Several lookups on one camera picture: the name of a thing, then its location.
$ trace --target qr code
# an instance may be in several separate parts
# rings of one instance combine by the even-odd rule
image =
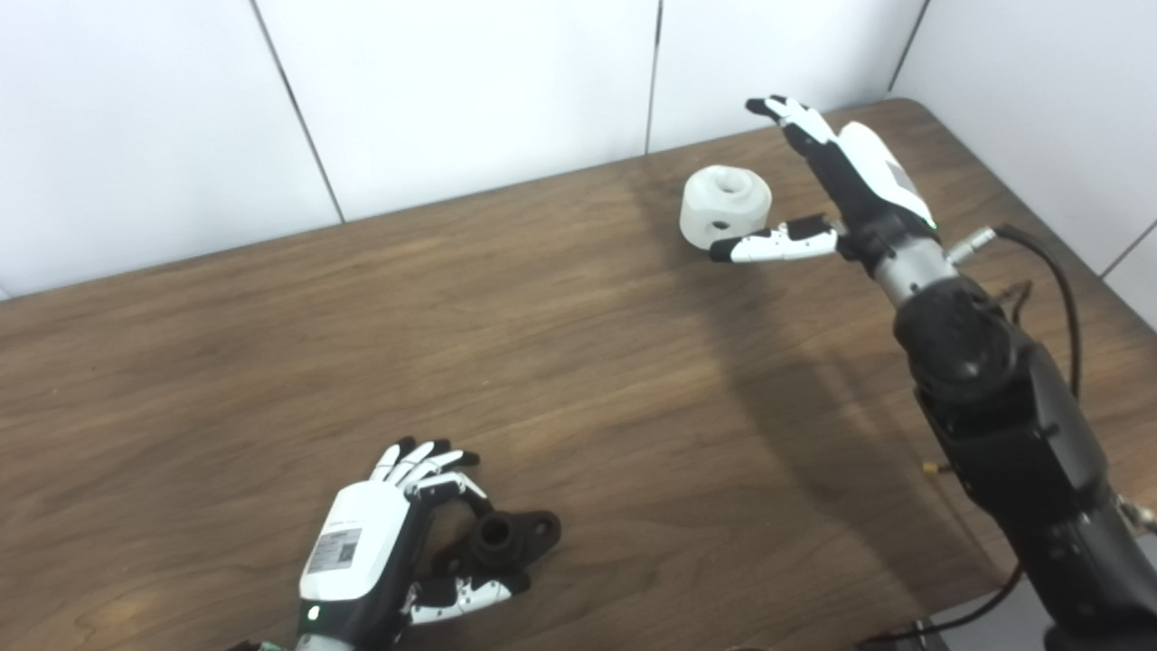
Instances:
[[[354,564],[354,554],[358,552],[358,540],[361,538],[361,530],[346,530],[333,532],[317,539],[314,547],[314,555],[309,557],[307,575],[314,572],[325,572],[329,570],[344,570]]]

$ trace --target white wall panel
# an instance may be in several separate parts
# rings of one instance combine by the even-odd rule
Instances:
[[[0,284],[337,223],[248,2],[0,3]]]
[[[1157,2],[933,0],[896,93],[1098,273],[1157,206]]]
[[[347,219],[643,151],[656,0],[261,0]]]
[[[767,126],[749,97],[884,97],[923,0],[664,0],[651,150]]]
[[[1157,229],[1150,230],[1105,280],[1157,331]]]

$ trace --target robotic hand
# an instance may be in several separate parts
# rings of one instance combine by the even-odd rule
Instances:
[[[920,232],[935,238],[936,222],[915,185],[884,141],[853,121],[837,134],[816,109],[782,95],[747,101],[747,110],[772,118],[783,128],[791,148],[840,210],[841,223],[823,215],[790,220],[776,229],[712,245],[716,261],[797,259],[840,252],[871,267],[887,254],[882,239],[892,232]]]
[[[404,438],[368,480],[338,493],[301,575],[299,651],[384,649],[410,624],[460,616],[530,586],[521,574],[414,579],[437,506],[463,500],[479,518],[493,511],[482,489],[455,471],[477,464],[445,441]]]

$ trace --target hole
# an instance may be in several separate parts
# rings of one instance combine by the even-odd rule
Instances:
[[[728,194],[734,194],[736,192],[743,191],[747,185],[746,177],[743,172],[736,169],[724,169],[720,170],[715,175],[715,186]]]
[[[501,547],[510,540],[510,525],[506,520],[482,523],[481,539],[489,547]]]

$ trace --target wooden table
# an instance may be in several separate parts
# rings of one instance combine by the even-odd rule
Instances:
[[[1047,235],[919,105],[832,119],[880,133],[945,238]],[[530,593],[403,649],[831,650],[994,589],[1000,535],[920,473],[887,301],[834,257],[709,262],[677,220],[712,163],[766,178],[774,221],[830,207],[761,131],[0,304],[0,648],[292,644],[330,501],[405,435],[565,532]],[[1157,502],[1157,338],[1047,236],[1117,486]],[[1063,368],[1044,266],[968,268],[1038,281]]]

